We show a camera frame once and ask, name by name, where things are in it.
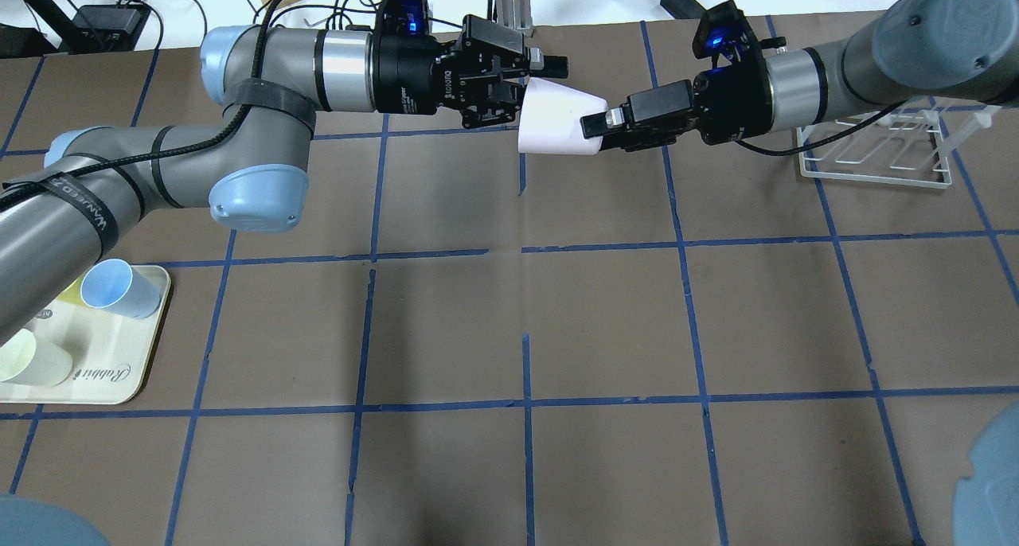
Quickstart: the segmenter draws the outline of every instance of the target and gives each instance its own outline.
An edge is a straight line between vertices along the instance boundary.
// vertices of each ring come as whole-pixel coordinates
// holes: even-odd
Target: metal pole
[[[520,31],[525,36],[534,34],[531,20],[531,0],[495,0],[498,21],[503,28]]]
[[[70,52],[75,54],[100,52],[99,43],[82,35],[82,29],[68,19],[53,0],[24,0],[24,2],[32,6],[56,34],[60,35]]]

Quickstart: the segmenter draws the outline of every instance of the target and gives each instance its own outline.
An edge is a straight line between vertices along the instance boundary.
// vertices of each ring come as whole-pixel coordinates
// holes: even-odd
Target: power adapter
[[[82,34],[91,36],[95,29],[103,50],[108,52],[135,50],[146,20],[146,5],[82,5],[74,15],[74,24]]]
[[[661,0],[659,3],[674,19],[700,19],[704,15],[704,6],[697,0]]]

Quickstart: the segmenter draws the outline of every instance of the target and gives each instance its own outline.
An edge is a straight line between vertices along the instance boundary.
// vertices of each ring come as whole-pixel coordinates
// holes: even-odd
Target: cup
[[[531,155],[596,155],[601,139],[584,139],[580,118],[603,113],[604,99],[543,78],[531,78],[520,111],[517,150]]]
[[[52,387],[70,375],[70,354],[50,340],[21,329],[0,346],[0,382]]]
[[[125,318],[143,320],[159,308],[159,289],[123,260],[92,266],[82,280],[82,302]]]
[[[85,302],[82,302],[82,280],[84,278],[85,274],[81,274],[76,280],[60,292],[60,295],[57,295],[57,299],[67,304],[75,304],[75,306],[85,306]]]

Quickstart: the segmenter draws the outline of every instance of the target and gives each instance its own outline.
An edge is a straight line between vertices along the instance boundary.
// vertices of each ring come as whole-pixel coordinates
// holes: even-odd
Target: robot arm
[[[317,111],[451,107],[471,128],[516,118],[518,78],[567,74],[564,57],[541,56],[519,32],[480,17],[467,16],[459,39],[440,43],[428,34],[425,0],[383,0],[379,9],[374,31],[216,29],[202,46],[202,75],[225,106],[224,129],[66,132],[46,168],[4,184],[0,344],[153,209],[208,206],[216,222],[242,231],[296,226]]]
[[[901,0],[846,41],[763,56],[782,46],[785,39],[758,42],[734,2],[717,5],[693,42],[710,70],[582,118],[584,137],[601,137],[602,150],[639,151],[691,129],[722,144],[919,96],[1019,104],[1016,0]]]

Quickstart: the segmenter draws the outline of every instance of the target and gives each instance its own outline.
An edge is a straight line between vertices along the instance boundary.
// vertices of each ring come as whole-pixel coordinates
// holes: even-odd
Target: blue paper cup
[[[159,289],[123,260],[95,264],[82,280],[82,302],[125,318],[142,320],[159,308]]]

